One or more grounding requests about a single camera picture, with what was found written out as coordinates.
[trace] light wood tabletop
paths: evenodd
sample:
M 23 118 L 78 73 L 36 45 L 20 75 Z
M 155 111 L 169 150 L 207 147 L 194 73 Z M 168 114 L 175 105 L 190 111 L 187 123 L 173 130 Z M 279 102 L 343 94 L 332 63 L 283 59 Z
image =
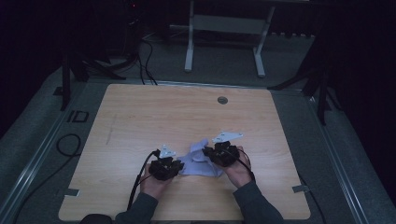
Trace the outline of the light wood tabletop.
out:
M 228 103 L 222 105 L 218 97 Z M 167 145 L 184 156 L 191 143 L 221 131 L 242 133 L 231 141 L 249 155 L 257 184 L 285 219 L 310 211 L 272 95 L 267 90 L 219 87 L 109 85 L 65 196 L 61 220 L 88 214 L 111 217 L 126 210 L 134 180 L 148 154 Z M 178 175 L 153 220 L 241 220 L 226 175 Z

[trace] crumpled fabric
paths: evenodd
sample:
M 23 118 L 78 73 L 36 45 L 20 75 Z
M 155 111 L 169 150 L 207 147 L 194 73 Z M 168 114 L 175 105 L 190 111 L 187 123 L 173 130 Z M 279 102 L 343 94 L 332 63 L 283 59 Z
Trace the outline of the crumpled fabric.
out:
M 207 146 L 207 138 L 200 142 L 192 143 L 190 153 L 177 159 L 184 162 L 184 168 L 179 172 L 180 175 L 204 175 L 220 176 L 223 171 L 213 164 L 213 162 L 204 155 L 202 149 Z

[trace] gray floor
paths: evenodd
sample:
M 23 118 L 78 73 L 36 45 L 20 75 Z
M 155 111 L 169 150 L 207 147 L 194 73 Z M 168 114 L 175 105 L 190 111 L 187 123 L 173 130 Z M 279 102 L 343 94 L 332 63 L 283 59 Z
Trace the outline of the gray floor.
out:
M 183 71 L 185 33 L 175 33 L 169 43 L 164 43 L 156 35 L 146 37 L 153 45 L 148 70 L 160 84 L 181 82 L 265 89 L 294 76 L 313 40 L 269 36 L 262 53 L 267 75 L 260 78 L 256 76 L 250 48 L 230 45 L 215 47 L 208 35 L 199 35 L 192 72 L 188 74 Z M 148 45 L 142 45 L 141 54 L 143 60 L 148 57 Z M 140 82 L 137 66 L 123 69 L 119 74 L 128 77 L 124 83 Z M 67 160 L 55 148 L 55 142 L 62 135 L 76 133 L 84 144 L 106 86 L 112 82 L 115 81 L 100 75 L 92 75 L 88 83 L 73 81 L 74 101 L 68 110 L 60 112 L 61 98 L 52 95 L 54 89 L 61 85 L 60 71 L 47 79 L 1 139 L 1 216 L 7 214 L 11 202 L 21 202 L 26 189 L 21 188 L 21 184 L 16 185 L 18 180 L 26 181 L 22 184 L 25 187 L 31 184 L 32 187 L 27 190 L 29 193 Z M 315 116 L 316 103 L 298 92 L 303 85 L 302 81 L 286 90 L 273 91 L 273 96 L 296 168 L 315 195 L 327 223 L 396 223 L 395 207 L 377 179 L 346 115 L 331 105 L 332 110 L 326 112 L 327 126 L 321 126 Z M 88 121 L 67 122 L 71 110 L 89 112 Z M 76 141 L 62 141 L 61 146 L 72 152 Z M 45 157 L 42 164 L 35 166 L 41 169 L 37 173 L 24 170 L 37 151 Z M 77 158 L 71 160 L 27 201 L 19 214 L 18 223 L 62 223 L 57 212 L 77 163 Z M 33 182 L 29 182 L 32 178 L 19 179 L 20 174 L 32 175 Z M 318 206 L 311 195 L 306 194 L 306 197 L 311 218 L 287 220 L 287 223 L 322 223 Z

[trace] gray carpet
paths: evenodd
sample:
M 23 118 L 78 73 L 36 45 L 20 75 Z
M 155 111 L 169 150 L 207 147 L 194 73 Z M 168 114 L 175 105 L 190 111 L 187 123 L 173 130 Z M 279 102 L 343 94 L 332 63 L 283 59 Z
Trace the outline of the gray carpet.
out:
M 175 36 L 170 43 L 164 43 L 154 35 L 146 39 L 154 47 L 148 69 L 157 80 L 252 88 L 265 88 L 292 77 L 312 43 L 311 39 L 303 37 L 286 39 L 283 36 L 269 36 L 262 54 L 267 76 L 259 78 L 256 76 L 249 48 L 213 47 L 212 44 L 206 43 L 207 40 L 201 41 L 195 48 L 193 70 L 186 74 L 183 71 L 186 52 L 185 36 Z M 142 59 L 147 58 L 149 46 L 143 45 L 141 54 Z M 137 66 L 119 71 L 119 74 L 128 77 L 121 83 L 139 83 Z M 12 191 L 18 176 L 40 147 L 57 118 L 63 116 L 66 119 L 62 121 L 59 131 L 50 142 L 50 151 L 28 193 L 67 160 L 56 150 L 56 140 L 64 134 L 76 133 L 81 137 L 82 145 L 84 144 L 106 86 L 111 82 L 115 81 L 97 74 L 92 75 L 87 84 L 73 82 L 74 90 L 79 87 L 82 93 L 73 91 L 75 102 L 71 104 L 68 111 L 60 112 L 61 99 L 59 96 L 52 95 L 55 87 L 61 85 L 60 71 L 48 78 L 21 117 L 1 139 L 0 202 L 3 202 Z M 356 223 L 347 203 L 345 190 L 342 189 L 330 160 L 329 144 L 312 113 L 311 106 L 315 104 L 308 103 L 299 92 L 291 91 L 291 89 L 300 89 L 303 85 L 302 81 L 285 91 L 273 92 L 276 109 L 296 168 L 315 195 L 327 223 Z M 70 110 L 89 112 L 88 121 L 86 123 L 67 122 Z M 332 111 L 326 112 L 326 120 L 328 123 L 326 131 L 356 190 L 368 222 L 394 223 L 396 210 L 377 179 L 346 116 L 341 111 L 332 108 Z M 76 144 L 74 138 L 66 138 L 62 141 L 61 148 L 71 153 Z M 57 214 L 62 204 L 63 192 L 68 187 L 77 163 L 78 158 L 71 160 L 61 172 L 27 201 L 18 217 L 18 223 L 62 223 Z M 322 223 L 313 198 L 309 194 L 306 194 L 306 198 L 312 213 L 311 218 L 288 220 L 286 223 Z

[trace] long sleeve shirt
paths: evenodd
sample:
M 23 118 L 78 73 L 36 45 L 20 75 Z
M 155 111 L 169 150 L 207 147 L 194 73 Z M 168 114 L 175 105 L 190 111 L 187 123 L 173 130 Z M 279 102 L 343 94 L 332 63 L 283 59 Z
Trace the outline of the long sleeve shirt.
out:
M 280 213 L 262 196 L 254 181 L 249 182 L 233 193 L 246 224 L 283 223 Z M 131 209 L 116 216 L 117 224 L 149 224 L 158 201 L 139 193 Z

